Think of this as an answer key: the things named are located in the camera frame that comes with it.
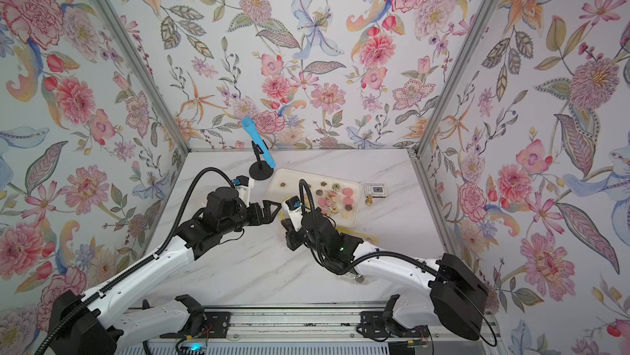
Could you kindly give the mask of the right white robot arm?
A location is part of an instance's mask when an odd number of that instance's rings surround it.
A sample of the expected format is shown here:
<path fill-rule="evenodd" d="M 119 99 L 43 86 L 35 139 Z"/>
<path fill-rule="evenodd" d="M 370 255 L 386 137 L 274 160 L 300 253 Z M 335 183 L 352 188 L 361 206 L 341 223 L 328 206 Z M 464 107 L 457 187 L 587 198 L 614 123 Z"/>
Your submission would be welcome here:
<path fill-rule="evenodd" d="M 316 263 L 337 276 L 365 276 L 403 287 L 387 302 L 382 329 L 396 336 L 440 324 L 466 340 L 480 340 L 488 290 L 456 256 L 412 258 L 341 233 L 320 209 L 285 204 L 282 226 L 290 249 L 308 248 Z"/>

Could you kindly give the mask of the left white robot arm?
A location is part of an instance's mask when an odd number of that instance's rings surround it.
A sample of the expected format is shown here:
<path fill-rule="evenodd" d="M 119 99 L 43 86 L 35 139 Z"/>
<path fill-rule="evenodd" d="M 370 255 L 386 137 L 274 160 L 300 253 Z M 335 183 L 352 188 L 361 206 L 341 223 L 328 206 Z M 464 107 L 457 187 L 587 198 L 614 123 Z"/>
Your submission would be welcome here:
<path fill-rule="evenodd" d="M 247 226 L 269 225 L 280 210 L 280 202 L 249 202 L 244 186 L 216 189 L 208 195 L 205 207 L 177 225 L 172 237 L 149 256 L 83 294 L 68 290 L 57 298 L 48 335 L 36 352 L 113 354 L 156 336 L 201 334 L 210 325 L 208 317 L 188 294 L 162 306 L 128 310 L 171 274 L 218 246 L 225 235 Z"/>

